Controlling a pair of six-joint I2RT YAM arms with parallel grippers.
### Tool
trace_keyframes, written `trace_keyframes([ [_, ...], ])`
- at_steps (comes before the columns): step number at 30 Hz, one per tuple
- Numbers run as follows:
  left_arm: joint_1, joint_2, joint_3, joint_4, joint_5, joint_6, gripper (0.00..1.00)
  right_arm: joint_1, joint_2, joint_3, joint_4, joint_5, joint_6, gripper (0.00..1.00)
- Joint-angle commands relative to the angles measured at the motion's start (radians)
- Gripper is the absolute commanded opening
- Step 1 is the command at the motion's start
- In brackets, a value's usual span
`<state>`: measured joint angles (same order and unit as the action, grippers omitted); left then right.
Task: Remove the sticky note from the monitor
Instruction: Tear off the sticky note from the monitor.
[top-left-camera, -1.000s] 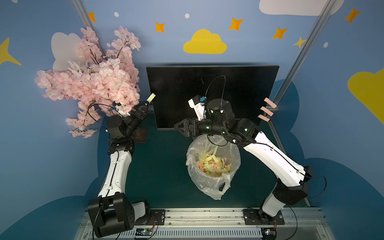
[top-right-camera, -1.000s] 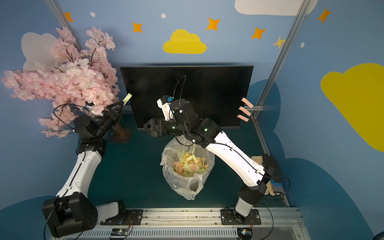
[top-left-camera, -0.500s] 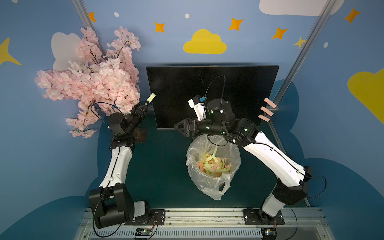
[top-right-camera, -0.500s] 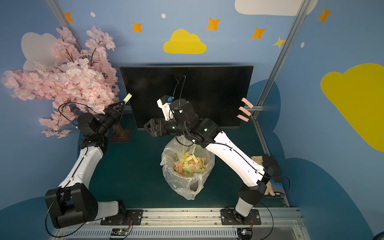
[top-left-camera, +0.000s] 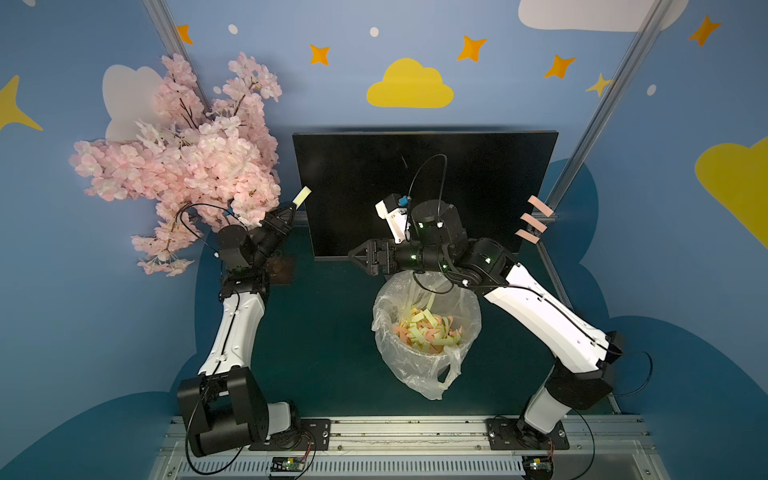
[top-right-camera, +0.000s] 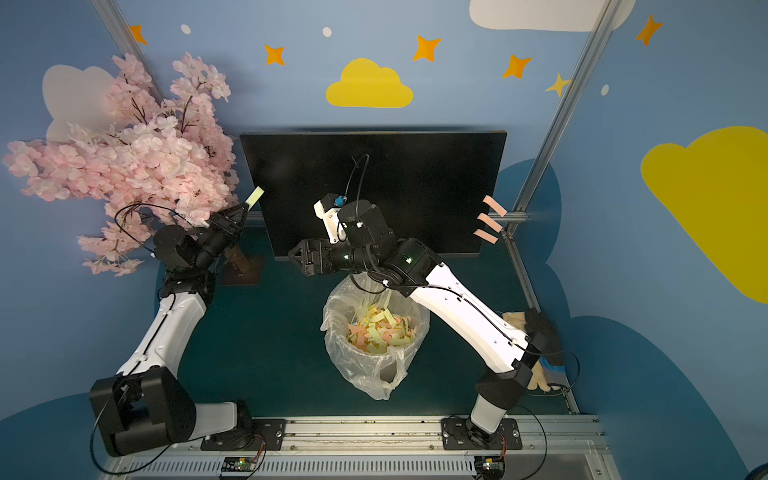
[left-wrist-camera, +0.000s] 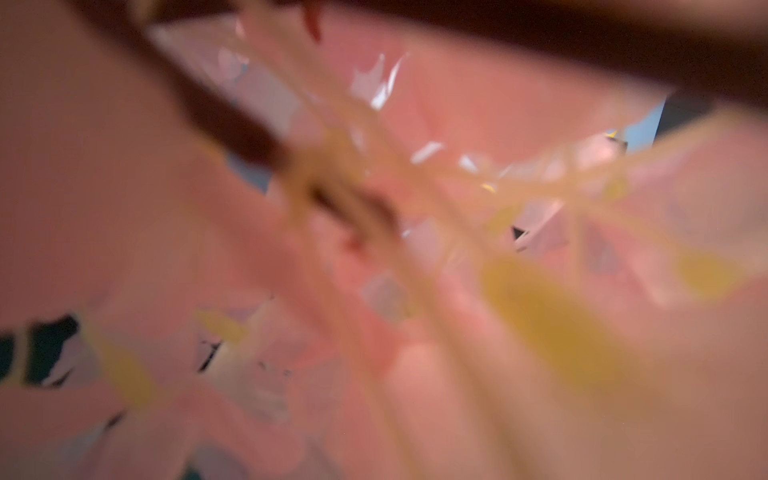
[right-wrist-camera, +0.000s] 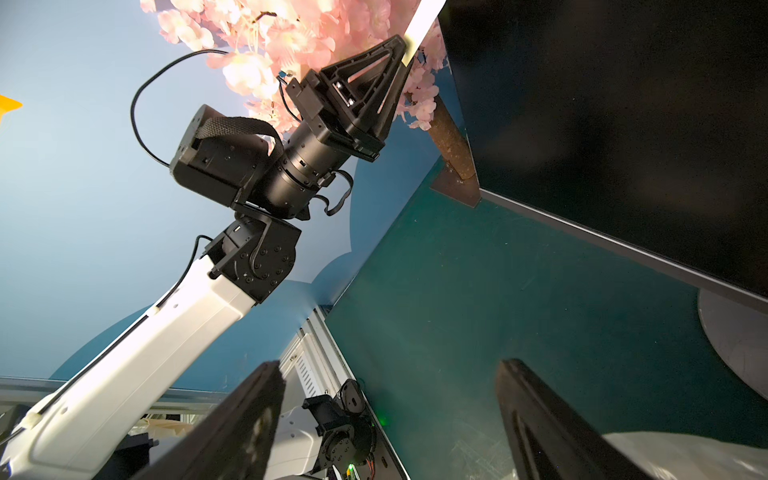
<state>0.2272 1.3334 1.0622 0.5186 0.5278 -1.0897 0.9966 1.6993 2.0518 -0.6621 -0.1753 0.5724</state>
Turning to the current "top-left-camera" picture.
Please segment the yellow sticky note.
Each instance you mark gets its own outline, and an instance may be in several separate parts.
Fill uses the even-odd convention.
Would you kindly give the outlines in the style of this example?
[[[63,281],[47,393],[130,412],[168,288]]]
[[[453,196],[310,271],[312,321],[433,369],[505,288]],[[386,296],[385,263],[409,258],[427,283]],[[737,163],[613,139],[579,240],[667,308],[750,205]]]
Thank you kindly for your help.
[[[302,189],[301,189],[301,190],[300,190],[300,191],[297,193],[297,195],[294,197],[294,199],[293,199],[293,201],[292,201],[292,204],[293,204],[293,206],[294,206],[296,209],[298,209],[299,207],[301,207],[301,206],[302,206],[302,204],[305,202],[305,200],[308,198],[308,196],[309,196],[311,193],[312,193],[312,190],[311,190],[309,187],[307,187],[307,186],[304,186],[304,187],[303,187],[303,188],[302,188]]]

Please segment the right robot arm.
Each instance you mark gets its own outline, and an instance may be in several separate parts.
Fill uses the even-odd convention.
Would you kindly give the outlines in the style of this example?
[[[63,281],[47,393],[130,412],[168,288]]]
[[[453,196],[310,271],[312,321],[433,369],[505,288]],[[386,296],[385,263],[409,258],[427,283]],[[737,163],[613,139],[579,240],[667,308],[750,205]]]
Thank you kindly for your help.
[[[553,353],[551,372],[518,420],[519,437],[544,437],[570,411],[613,392],[612,365],[623,354],[618,334],[581,319],[497,241],[470,238],[455,206],[439,199],[412,206],[390,195],[376,211],[392,236],[363,242],[349,252],[351,261],[370,275],[437,272],[501,308]]]

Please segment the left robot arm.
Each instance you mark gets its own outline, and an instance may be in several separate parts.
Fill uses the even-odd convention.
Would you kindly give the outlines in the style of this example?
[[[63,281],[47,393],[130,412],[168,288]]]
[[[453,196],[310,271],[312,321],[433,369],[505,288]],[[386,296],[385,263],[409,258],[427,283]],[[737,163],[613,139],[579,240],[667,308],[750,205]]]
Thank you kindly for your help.
[[[294,204],[282,206],[257,227],[235,224],[217,234],[225,266],[221,323],[197,376],[183,380],[177,391],[185,449],[198,458],[257,443],[286,448],[302,436],[295,405],[267,402],[250,369],[269,298],[268,260],[290,233],[296,210]]]

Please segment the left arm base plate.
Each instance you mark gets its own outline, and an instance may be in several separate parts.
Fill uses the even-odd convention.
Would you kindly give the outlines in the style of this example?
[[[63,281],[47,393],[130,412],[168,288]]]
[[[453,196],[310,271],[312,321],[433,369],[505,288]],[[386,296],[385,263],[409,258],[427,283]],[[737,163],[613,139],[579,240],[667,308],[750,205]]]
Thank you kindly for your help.
[[[270,437],[267,442],[255,442],[249,451],[306,451],[313,442],[311,451],[327,451],[329,448],[332,421],[327,418],[303,418],[300,426]]]

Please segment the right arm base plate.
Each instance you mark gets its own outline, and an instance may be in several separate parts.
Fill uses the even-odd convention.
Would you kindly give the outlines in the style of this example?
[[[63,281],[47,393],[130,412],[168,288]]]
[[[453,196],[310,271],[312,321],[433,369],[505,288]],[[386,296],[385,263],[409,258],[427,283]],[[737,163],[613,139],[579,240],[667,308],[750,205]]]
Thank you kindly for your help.
[[[485,420],[492,450],[569,450],[570,443],[563,423],[558,421],[548,434],[539,432],[518,418],[496,415]]]

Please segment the pink sticky note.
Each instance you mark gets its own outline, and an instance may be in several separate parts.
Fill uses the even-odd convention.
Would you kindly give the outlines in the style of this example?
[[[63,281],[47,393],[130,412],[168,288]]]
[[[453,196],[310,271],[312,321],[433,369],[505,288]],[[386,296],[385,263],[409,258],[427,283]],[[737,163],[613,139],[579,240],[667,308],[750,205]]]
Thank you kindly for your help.
[[[531,195],[528,202],[546,218],[550,218],[554,214],[554,210],[535,195]]]
[[[540,233],[543,233],[543,232],[545,232],[545,231],[546,231],[546,229],[547,229],[547,225],[546,225],[546,224],[544,224],[542,221],[540,221],[539,219],[535,218],[535,217],[534,217],[533,215],[531,215],[531,214],[528,214],[528,213],[524,213],[524,214],[521,216],[521,219],[522,219],[522,220],[524,220],[524,221],[525,221],[526,223],[528,223],[528,224],[529,224],[529,225],[530,225],[530,226],[531,226],[533,229],[535,229],[536,231],[538,231],[538,232],[540,232]]]
[[[540,238],[526,230],[519,229],[516,232],[516,235],[532,244],[537,244],[540,241]]]

